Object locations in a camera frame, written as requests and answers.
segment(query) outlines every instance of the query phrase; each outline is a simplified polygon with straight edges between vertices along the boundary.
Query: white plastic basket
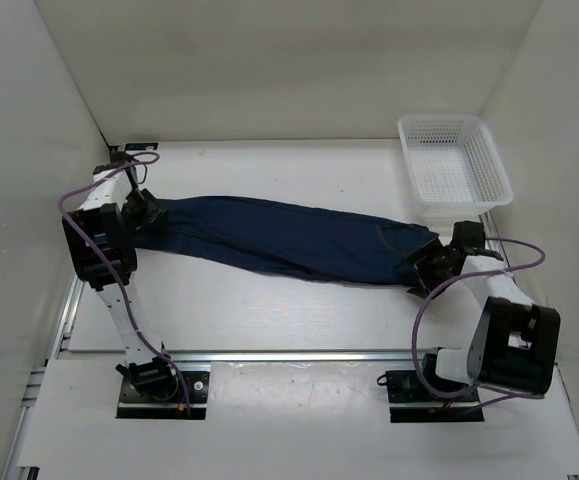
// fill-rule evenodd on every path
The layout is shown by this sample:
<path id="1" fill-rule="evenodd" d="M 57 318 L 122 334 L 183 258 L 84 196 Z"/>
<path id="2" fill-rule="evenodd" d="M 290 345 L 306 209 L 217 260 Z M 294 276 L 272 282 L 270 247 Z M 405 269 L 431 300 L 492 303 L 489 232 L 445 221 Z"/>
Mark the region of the white plastic basket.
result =
<path id="1" fill-rule="evenodd" d="M 400 141 L 420 215 L 467 217 L 513 200 L 484 122 L 474 115 L 407 115 Z"/>

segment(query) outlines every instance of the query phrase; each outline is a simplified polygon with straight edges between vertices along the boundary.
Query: dark blue cloth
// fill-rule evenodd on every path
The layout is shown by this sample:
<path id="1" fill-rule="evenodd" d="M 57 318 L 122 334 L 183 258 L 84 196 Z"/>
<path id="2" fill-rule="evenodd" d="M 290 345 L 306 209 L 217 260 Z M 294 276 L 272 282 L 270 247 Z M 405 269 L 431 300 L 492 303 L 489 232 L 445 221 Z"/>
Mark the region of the dark blue cloth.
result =
<path id="1" fill-rule="evenodd" d="M 160 203 L 168 219 L 145 227 L 137 248 L 304 280 L 416 285 L 403 260 L 438 236 L 420 225 L 254 198 Z"/>

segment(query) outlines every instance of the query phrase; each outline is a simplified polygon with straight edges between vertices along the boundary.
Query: perforated basket bottom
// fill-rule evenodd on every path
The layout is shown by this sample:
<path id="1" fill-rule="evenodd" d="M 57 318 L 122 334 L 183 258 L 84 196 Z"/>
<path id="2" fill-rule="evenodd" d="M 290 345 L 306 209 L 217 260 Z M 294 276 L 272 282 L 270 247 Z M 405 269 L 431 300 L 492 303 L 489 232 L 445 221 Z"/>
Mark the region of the perforated basket bottom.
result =
<path id="1" fill-rule="evenodd" d="M 420 197 L 426 202 L 477 202 L 464 150 L 459 147 L 410 148 Z"/>

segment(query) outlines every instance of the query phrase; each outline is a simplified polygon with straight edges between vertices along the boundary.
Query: purple cable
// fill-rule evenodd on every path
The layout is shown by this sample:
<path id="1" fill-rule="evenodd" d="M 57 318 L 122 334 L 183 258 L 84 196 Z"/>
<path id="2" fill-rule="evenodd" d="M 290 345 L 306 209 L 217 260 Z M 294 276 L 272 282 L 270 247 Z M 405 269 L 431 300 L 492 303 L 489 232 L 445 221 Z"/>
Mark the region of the purple cable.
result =
<path id="1" fill-rule="evenodd" d="M 463 395 L 468 395 L 469 393 L 476 390 L 478 388 L 478 385 L 470 385 L 466 388 L 463 388 L 461 390 L 457 390 L 455 392 L 444 392 L 442 390 L 438 390 L 437 388 L 435 388 L 425 378 L 424 372 L 422 371 L 422 366 L 420 365 L 420 361 L 418 360 L 418 331 L 420 330 L 420 323 L 422 322 L 422 316 L 424 315 L 425 310 L 427 310 L 427 307 L 429 307 L 429 305 L 431 304 L 431 301 L 434 298 L 436 298 L 438 295 L 440 295 L 440 293 L 443 292 L 446 288 L 450 287 L 451 285 L 453 285 L 456 282 L 459 282 L 460 280 L 466 280 L 468 278 L 474 278 L 474 277 L 486 277 L 489 275 L 499 275 L 501 273 L 508 273 L 508 272 L 517 272 L 519 270 L 527 270 L 529 268 L 533 268 L 533 267 L 540 265 L 547 258 L 547 254 L 545 253 L 545 251 L 542 248 L 540 248 L 536 245 L 533 245 L 531 243 L 523 242 L 521 240 L 513 240 L 510 238 L 487 238 L 487 240 L 494 241 L 494 242 L 515 243 L 516 245 L 522 245 L 523 247 L 531 248 L 532 250 L 535 250 L 536 252 L 538 252 L 540 254 L 540 258 L 534 262 L 531 262 L 531 263 L 526 263 L 524 265 L 517 265 L 514 267 L 507 267 L 507 268 L 503 268 L 501 270 L 487 270 L 485 272 L 464 273 L 462 275 L 455 276 L 453 278 L 450 278 L 449 280 L 445 280 L 440 285 L 438 285 L 436 288 L 434 288 L 431 291 L 431 293 L 429 293 L 427 298 L 425 298 L 425 300 L 422 302 L 422 305 L 420 306 L 420 309 L 418 310 L 418 313 L 416 315 L 416 319 L 413 322 L 413 329 L 411 332 L 411 354 L 413 357 L 413 365 L 414 365 L 414 368 L 416 369 L 416 376 L 418 377 L 418 380 L 420 381 L 420 383 L 422 383 L 422 385 L 427 389 L 427 391 L 429 393 L 431 393 L 432 395 L 435 395 L 436 397 L 439 397 L 439 398 L 457 398 L 457 397 L 461 397 Z M 539 398 L 535 395 L 526 395 L 526 394 L 521 394 L 521 393 L 514 393 L 511 391 L 499 389 L 496 387 L 483 387 L 483 388 L 487 388 L 488 390 L 493 390 L 493 391 L 498 392 L 498 393 L 503 393 L 505 396 L 484 402 L 484 403 L 480 404 L 478 407 L 475 407 L 475 409 L 482 408 L 482 407 L 485 407 L 487 405 L 491 405 L 492 403 L 497 403 L 497 402 L 502 401 L 502 400 L 507 400 L 508 398 Z"/>
<path id="2" fill-rule="evenodd" d="M 98 246 L 93 241 L 93 239 L 91 237 L 89 237 L 87 235 L 87 233 L 82 228 L 80 228 L 80 226 L 75 222 L 75 220 L 73 218 L 71 218 L 71 216 L 65 210 L 65 206 L 64 206 L 64 203 L 68 198 L 74 197 L 74 196 L 79 195 L 81 193 L 92 190 L 92 189 L 98 187 L 99 185 L 102 185 L 108 179 L 110 179 L 111 177 L 113 177 L 117 173 L 122 172 L 123 170 L 127 170 L 127 169 L 132 168 L 136 165 L 144 165 L 146 168 L 147 165 L 154 164 L 158 160 L 160 160 L 160 155 L 156 152 L 138 152 L 138 153 L 132 154 L 131 156 L 133 158 L 138 158 L 142 155 L 153 155 L 155 158 L 153 160 L 146 160 L 146 161 L 142 161 L 142 162 L 136 161 L 136 162 L 126 163 L 126 164 L 122 165 L 121 167 L 118 167 L 115 170 L 112 170 L 110 173 L 105 175 L 104 178 L 101 178 L 100 180 L 98 180 L 90 185 L 87 185 L 86 187 L 78 188 L 78 189 L 73 190 L 71 192 L 65 193 L 63 196 L 61 196 L 58 199 L 58 211 L 62 215 L 62 218 L 64 218 L 65 221 L 71 226 L 71 228 L 73 228 L 74 231 L 78 235 L 80 235 L 80 237 L 85 241 L 85 243 L 87 245 L 89 245 L 89 247 L 93 250 L 93 252 L 98 256 L 100 261 L 103 263 L 103 265 L 107 268 L 107 270 L 111 274 L 114 281 L 118 284 L 118 287 L 120 288 L 120 293 L 122 295 L 122 299 L 123 299 L 124 304 L 125 304 L 125 308 L 127 309 L 127 316 L 129 317 L 129 322 L 131 322 L 131 326 L 135 330 L 136 336 L 138 337 L 138 339 L 140 339 L 140 341 L 144 344 L 144 346 L 147 347 L 156 357 L 167 362 L 167 364 L 171 368 L 173 368 L 174 371 L 176 372 L 176 379 L 178 381 L 178 384 L 182 386 L 182 391 L 184 392 L 184 397 L 185 397 L 185 404 L 187 406 L 187 413 L 189 413 L 189 410 L 191 409 L 191 403 L 189 400 L 190 399 L 189 389 L 187 388 L 187 383 L 185 382 L 185 378 L 183 377 L 182 372 L 180 371 L 180 369 L 178 368 L 178 366 L 175 364 L 175 362 L 173 360 L 171 360 L 169 357 L 167 357 L 162 352 L 160 352 L 157 348 L 155 348 L 153 345 L 151 345 L 149 343 L 149 341 L 145 338 L 145 336 L 142 334 L 142 332 L 140 331 L 140 328 L 138 327 L 138 323 L 136 322 L 136 318 L 133 316 L 133 311 L 131 310 L 131 304 L 129 303 L 129 295 L 127 294 L 127 290 L 125 289 L 124 284 L 122 283 L 122 279 L 120 278 L 120 275 L 118 275 L 118 272 L 116 272 L 116 269 L 113 267 L 113 265 L 111 264 L 111 262 L 109 261 L 107 256 L 103 253 L 102 250 L 100 250 L 100 248 L 98 248 Z"/>

